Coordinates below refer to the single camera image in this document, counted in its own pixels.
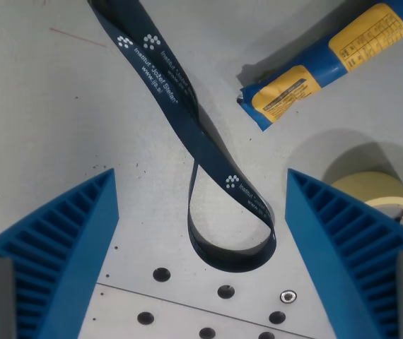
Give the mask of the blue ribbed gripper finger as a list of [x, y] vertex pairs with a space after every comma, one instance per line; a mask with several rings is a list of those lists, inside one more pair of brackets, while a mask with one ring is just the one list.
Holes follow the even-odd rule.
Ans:
[[286, 223], [335, 335], [398, 338], [403, 226], [294, 169], [286, 188]]
[[78, 337], [118, 221], [108, 169], [0, 234], [0, 258], [13, 261], [17, 338]]

